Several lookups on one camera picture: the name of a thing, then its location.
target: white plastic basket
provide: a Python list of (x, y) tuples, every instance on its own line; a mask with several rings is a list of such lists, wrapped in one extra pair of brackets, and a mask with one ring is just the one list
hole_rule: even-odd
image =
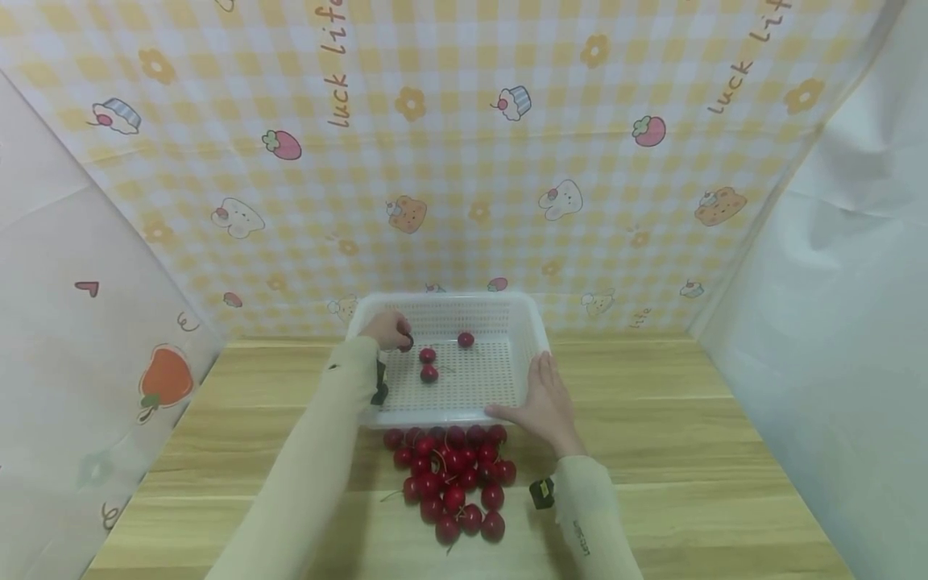
[[(485, 406), (524, 403), (529, 362), (548, 349), (535, 301), (521, 292), (371, 294), (358, 303), (347, 338), (385, 310), (403, 313), (415, 345), (381, 354), (390, 394), (361, 418), (372, 429), (490, 422)], [(458, 346), (464, 331), (474, 336), (471, 348)], [(437, 354), (433, 384), (419, 378), (426, 346)]]

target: white backdrop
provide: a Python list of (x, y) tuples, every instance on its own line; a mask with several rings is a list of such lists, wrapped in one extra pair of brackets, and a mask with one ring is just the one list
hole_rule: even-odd
[(928, 570), (928, 4), (695, 330), (858, 580)]

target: orange fruit print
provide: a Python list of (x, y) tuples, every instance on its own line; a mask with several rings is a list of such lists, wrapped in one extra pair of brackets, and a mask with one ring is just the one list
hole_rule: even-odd
[(170, 344), (159, 344), (151, 352), (151, 362), (138, 382), (142, 393), (142, 412), (138, 422), (145, 423), (163, 406), (176, 405), (193, 391), (193, 376), (184, 354)]

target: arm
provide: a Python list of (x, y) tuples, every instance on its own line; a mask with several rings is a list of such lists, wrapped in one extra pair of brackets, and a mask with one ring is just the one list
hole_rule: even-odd
[(642, 580), (622, 529), (612, 479), (587, 455), (574, 428), (574, 403), (554, 357), (544, 353), (532, 359), (524, 406), (493, 405), (486, 414), (519, 425), (554, 450), (554, 506), (583, 578)]
[(206, 580), (294, 580), (348, 484), (358, 415), (376, 392), (377, 352), (408, 344), (397, 313), (375, 316), (337, 346), (316, 394)]

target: perforated basket bottom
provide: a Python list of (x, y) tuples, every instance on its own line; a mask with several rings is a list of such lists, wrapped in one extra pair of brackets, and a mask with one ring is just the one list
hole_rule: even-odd
[[(419, 378), (419, 351), (427, 346), (437, 354), (433, 365), (439, 377), (432, 384)], [(498, 341), (483, 337), (467, 349), (456, 341), (417, 341), (408, 353), (387, 355), (384, 380), (390, 395), (380, 412), (473, 410), (491, 403), (515, 406), (511, 359), (509, 341), (502, 337)]]

